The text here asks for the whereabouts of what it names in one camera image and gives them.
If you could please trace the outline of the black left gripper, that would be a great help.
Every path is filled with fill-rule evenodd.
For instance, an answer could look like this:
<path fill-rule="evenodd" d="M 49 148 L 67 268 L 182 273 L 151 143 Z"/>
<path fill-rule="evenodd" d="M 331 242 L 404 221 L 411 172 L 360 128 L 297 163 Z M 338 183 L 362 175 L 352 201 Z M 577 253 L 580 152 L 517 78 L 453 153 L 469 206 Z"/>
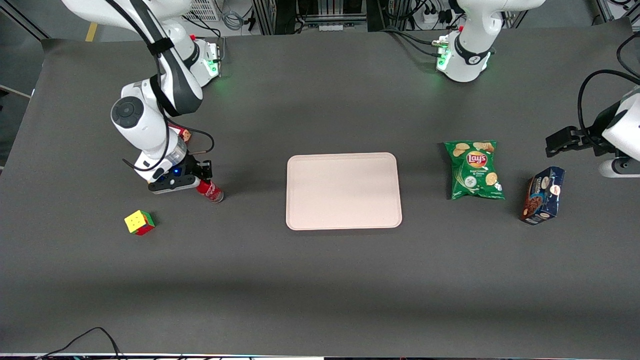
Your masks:
<path fill-rule="evenodd" d="M 546 157 L 552 158 L 560 153 L 587 149 L 593 149 L 595 154 L 619 153 L 619 150 L 603 135 L 604 130 L 617 116 L 617 111 L 617 107 L 608 107 L 596 116 L 592 125 L 585 126 L 583 110 L 580 110 L 580 129 L 576 126 L 567 126 L 546 137 Z"/>

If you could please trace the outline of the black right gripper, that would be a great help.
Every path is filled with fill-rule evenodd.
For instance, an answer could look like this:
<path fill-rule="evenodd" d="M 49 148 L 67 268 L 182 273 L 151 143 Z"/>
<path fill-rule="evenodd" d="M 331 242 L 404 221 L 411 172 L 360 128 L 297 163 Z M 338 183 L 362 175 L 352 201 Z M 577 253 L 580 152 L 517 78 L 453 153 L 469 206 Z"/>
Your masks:
<path fill-rule="evenodd" d="M 200 183 L 213 177 L 211 161 L 199 162 L 194 155 L 188 153 L 185 158 L 169 170 L 169 181 Z"/>

